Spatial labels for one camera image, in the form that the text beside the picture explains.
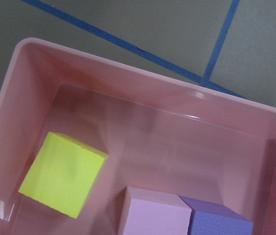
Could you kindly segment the blue tape line crosswise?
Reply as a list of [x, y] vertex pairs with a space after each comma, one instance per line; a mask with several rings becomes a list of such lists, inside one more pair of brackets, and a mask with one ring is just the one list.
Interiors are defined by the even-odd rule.
[[108, 41], [109, 43], [116, 45], [122, 49], [125, 49], [139, 57], [142, 57], [143, 59], [146, 59], [152, 63], [155, 63], [171, 72], [174, 72], [190, 81], [198, 83], [201, 87], [208, 88], [214, 91], [222, 92], [225, 94], [233, 95], [235, 97], [243, 98], [242, 95], [235, 93], [221, 85], [218, 85], [210, 80], [203, 79], [203, 75], [197, 75], [185, 68], [182, 68], [174, 63], [171, 63], [163, 58], [160, 58], [148, 51], [142, 50], [136, 45], [127, 42], [111, 33], [108, 33], [107, 31], [104, 31], [92, 24], [89, 24], [79, 18], [76, 18], [64, 11], [61, 11], [57, 9], [54, 6], [51, 6], [47, 3], [44, 3], [40, 0], [25, 0], [25, 3], [45, 12], [52, 16], [55, 16], [58, 19], [61, 19], [73, 26], [76, 26], [92, 35], [95, 35], [105, 41]]

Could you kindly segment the purple foam block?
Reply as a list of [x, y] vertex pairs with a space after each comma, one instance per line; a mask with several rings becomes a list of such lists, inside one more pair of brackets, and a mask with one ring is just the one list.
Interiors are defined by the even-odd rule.
[[220, 204], [182, 196], [191, 208], [189, 235], [251, 235], [253, 223]]

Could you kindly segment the yellow foam block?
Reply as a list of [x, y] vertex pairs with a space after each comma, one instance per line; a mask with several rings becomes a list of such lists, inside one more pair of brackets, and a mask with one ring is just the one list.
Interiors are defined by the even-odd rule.
[[108, 156], [68, 135], [48, 132], [18, 192], [77, 219]]

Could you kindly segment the blue tape line lengthwise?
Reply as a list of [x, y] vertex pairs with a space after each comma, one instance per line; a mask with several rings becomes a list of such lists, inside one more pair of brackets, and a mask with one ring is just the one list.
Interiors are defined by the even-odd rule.
[[204, 71], [203, 79], [210, 80], [210, 78], [212, 76], [213, 70], [214, 70], [216, 62], [219, 58], [220, 52], [224, 45], [226, 36], [228, 34], [228, 30], [231, 26], [231, 23], [233, 21], [233, 18], [235, 16], [235, 13], [239, 6], [239, 3], [240, 3], [240, 0], [232, 0], [231, 1], [230, 7], [227, 11], [227, 14], [226, 14], [226, 17], [222, 24], [221, 30], [219, 32], [218, 38], [216, 40], [213, 51], [212, 51], [209, 61], [207, 63], [206, 69]]

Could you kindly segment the pink plastic bin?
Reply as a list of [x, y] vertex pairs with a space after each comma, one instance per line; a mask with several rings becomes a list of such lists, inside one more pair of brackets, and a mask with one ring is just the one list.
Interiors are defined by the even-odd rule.
[[[77, 219], [18, 193], [49, 131], [109, 155]], [[20, 41], [0, 91], [0, 235], [114, 235], [126, 186], [223, 204], [276, 235], [276, 108]]]

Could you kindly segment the pink foam block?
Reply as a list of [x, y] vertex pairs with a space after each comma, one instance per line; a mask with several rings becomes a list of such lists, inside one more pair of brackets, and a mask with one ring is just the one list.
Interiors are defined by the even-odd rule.
[[192, 209], [177, 195], [127, 187], [119, 235], [186, 235]]

